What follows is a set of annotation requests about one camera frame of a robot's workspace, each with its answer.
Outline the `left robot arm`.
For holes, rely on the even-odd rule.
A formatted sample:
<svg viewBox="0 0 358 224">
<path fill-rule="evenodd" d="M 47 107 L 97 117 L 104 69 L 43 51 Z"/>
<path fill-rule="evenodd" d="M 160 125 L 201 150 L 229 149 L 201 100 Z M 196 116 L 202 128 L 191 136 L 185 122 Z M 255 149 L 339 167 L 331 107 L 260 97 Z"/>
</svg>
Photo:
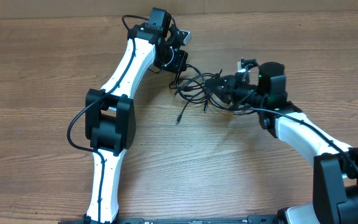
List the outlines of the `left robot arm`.
<svg viewBox="0 0 358 224">
<path fill-rule="evenodd" d="M 127 47 L 112 77 L 85 99 L 85 136 L 94 159 L 91 202 L 83 223 L 117 223 L 121 167 L 135 132 L 134 96 L 146 71 L 154 65 L 180 73 L 188 54 L 181 50 L 190 40 L 164 9 L 153 8 L 144 23 L 128 30 Z"/>
</svg>

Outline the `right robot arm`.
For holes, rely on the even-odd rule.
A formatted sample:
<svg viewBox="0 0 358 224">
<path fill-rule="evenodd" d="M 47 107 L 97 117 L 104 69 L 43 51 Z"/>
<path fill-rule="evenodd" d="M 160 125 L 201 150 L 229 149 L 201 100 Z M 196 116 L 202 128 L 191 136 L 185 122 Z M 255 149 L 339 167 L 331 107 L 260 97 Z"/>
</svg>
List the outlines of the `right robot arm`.
<svg viewBox="0 0 358 224">
<path fill-rule="evenodd" d="M 261 127 L 313 167 L 310 203 L 280 209 L 269 223 L 358 223 L 358 147 L 338 141 L 288 101 L 281 63 L 241 60 L 233 75 L 205 81 L 210 95 L 237 114 L 257 113 Z"/>
</svg>

